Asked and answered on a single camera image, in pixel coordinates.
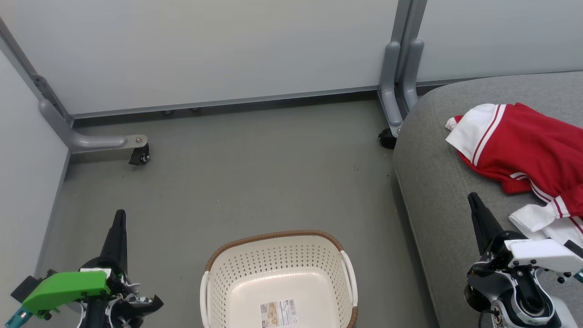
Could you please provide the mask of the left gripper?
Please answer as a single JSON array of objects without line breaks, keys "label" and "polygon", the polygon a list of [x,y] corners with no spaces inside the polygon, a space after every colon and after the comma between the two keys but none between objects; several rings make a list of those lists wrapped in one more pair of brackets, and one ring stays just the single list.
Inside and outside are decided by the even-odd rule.
[{"label": "left gripper", "polygon": [[73,302],[87,303],[92,297],[114,297],[137,293],[137,284],[130,283],[126,212],[115,212],[100,256],[89,260],[76,272],[49,270],[45,278],[28,276],[11,293],[28,316],[50,319],[59,307]]}]

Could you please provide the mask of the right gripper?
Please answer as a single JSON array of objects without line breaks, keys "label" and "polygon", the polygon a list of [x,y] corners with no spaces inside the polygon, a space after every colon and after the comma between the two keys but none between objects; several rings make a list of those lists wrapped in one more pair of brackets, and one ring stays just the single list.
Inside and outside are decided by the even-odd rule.
[{"label": "right gripper", "polygon": [[582,281],[582,247],[572,240],[529,239],[522,233],[504,231],[481,197],[468,194],[468,203],[481,256],[488,255],[493,270],[514,267],[543,268],[565,279]]}]

